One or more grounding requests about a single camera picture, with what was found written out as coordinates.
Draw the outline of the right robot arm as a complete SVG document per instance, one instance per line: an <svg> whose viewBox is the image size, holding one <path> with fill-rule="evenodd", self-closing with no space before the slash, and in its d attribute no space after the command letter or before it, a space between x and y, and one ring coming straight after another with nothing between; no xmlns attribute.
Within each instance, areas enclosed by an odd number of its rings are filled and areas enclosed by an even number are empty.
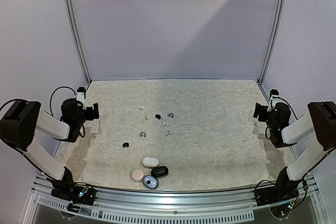
<svg viewBox="0 0 336 224"><path fill-rule="evenodd" d="M304 177L335 149L335 103L310 102L308 112L289 123L291 107L280 97L271 97L268 105L255 103L253 117L265 122L269 139L276 148L290 147L312 135L310 145L278 175L271 196L284 200Z"/></svg>

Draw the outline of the purple charging case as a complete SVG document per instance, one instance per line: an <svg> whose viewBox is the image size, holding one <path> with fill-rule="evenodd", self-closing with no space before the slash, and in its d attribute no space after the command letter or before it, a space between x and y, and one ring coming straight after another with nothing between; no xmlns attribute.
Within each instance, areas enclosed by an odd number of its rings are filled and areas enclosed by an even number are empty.
<svg viewBox="0 0 336 224"><path fill-rule="evenodd" d="M159 186L159 181L151 175L144 176L142 179L142 183L144 187L148 189L157 189Z"/></svg>

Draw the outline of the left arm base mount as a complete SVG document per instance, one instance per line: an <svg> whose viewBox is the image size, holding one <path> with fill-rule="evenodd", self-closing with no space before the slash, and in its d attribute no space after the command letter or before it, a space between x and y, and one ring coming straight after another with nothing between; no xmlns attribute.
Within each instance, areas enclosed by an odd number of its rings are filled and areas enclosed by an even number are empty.
<svg viewBox="0 0 336 224"><path fill-rule="evenodd" d="M53 186L51 191L53 197L71 201L73 204L93 206L97 191L91 185L59 180L49 181Z"/></svg>

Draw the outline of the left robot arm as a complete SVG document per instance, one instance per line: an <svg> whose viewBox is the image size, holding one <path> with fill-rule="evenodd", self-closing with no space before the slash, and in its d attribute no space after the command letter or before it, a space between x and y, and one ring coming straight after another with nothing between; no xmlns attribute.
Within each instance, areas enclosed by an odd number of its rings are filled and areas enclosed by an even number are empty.
<svg viewBox="0 0 336 224"><path fill-rule="evenodd" d="M40 172L52 181L60 182L57 190L67 200L78 195L78 188L73 185L71 171L58 163L37 141L36 131L52 138L74 143L85 136L84 123L99 119L99 105L85 107L75 98L65 100L61 105L60 119L41 109L38 101L11 99L1 108L9 109L1 118L1 140L10 148L18 151Z"/></svg>

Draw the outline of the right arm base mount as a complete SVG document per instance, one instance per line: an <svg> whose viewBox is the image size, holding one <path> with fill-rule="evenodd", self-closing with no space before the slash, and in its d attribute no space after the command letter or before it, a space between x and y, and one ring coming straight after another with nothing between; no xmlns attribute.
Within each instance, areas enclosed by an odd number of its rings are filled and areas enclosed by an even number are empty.
<svg viewBox="0 0 336 224"><path fill-rule="evenodd" d="M258 188L262 182L269 182L271 186ZM289 191L283 191L281 193L276 192L276 185L269 180L260 181L254 188L254 196L257 203L257 206L271 205L277 202L289 202L287 208L292 210L298 207L303 203L308 193L308 184L304 180L302 182L303 190L305 195L303 199L300 201L299 199L299 191L298 189L289 189Z"/></svg>

